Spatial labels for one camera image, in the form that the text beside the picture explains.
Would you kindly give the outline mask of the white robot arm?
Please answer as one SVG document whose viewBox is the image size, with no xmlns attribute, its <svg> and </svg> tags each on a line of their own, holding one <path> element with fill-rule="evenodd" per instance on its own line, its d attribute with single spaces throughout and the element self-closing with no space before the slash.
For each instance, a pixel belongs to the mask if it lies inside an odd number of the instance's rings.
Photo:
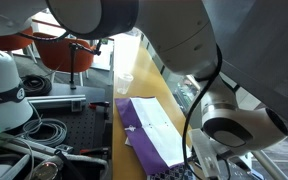
<svg viewBox="0 0 288 180">
<path fill-rule="evenodd" d="M 20 33 L 44 9 L 83 39 L 136 28 L 171 72 L 193 76 L 201 87 L 193 103 L 202 106 L 202 124 L 185 134 L 197 152 L 234 157 L 286 139 L 288 130 L 274 111 L 239 108 L 224 84 L 222 52 L 203 0 L 0 0 L 0 36 Z"/>
</svg>

